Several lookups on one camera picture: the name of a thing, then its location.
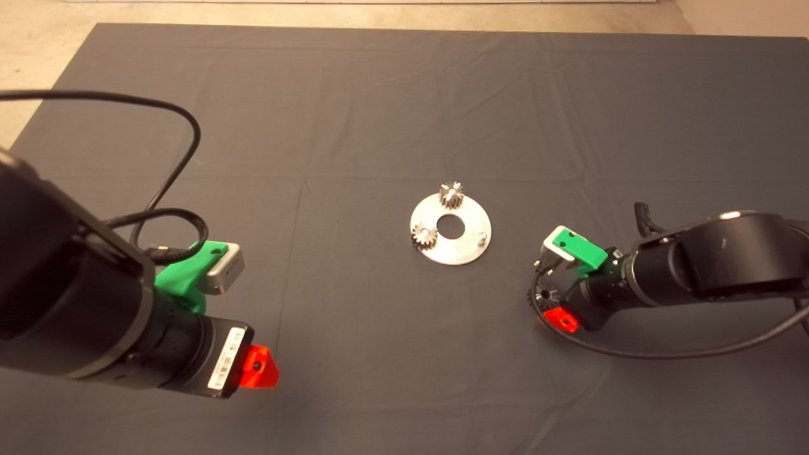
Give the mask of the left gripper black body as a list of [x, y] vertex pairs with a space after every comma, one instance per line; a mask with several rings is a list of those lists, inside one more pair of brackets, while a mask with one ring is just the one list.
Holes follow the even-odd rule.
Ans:
[[192, 313], [174, 303], [154, 306], [158, 339], [151, 352], [153, 385], [214, 399], [231, 397], [255, 331], [239, 320]]

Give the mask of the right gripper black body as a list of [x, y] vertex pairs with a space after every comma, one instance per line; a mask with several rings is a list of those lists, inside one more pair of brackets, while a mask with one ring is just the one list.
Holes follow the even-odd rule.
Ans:
[[564, 294], [564, 310], [587, 331], [599, 331], [613, 315], [633, 308], [633, 292], [623, 274], [624, 254], [618, 248], [606, 252], [598, 270]]

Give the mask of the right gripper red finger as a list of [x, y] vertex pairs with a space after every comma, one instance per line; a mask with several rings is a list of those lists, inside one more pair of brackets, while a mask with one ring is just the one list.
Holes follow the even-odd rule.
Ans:
[[542, 316], [546, 322], [559, 331], [575, 333], [579, 328], [576, 318], [561, 306], [544, 308]]

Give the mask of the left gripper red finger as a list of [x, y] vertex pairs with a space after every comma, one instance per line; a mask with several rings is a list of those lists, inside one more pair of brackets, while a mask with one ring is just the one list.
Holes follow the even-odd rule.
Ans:
[[241, 365], [239, 386], [247, 389], [274, 389], [280, 371], [266, 346], [250, 345]]

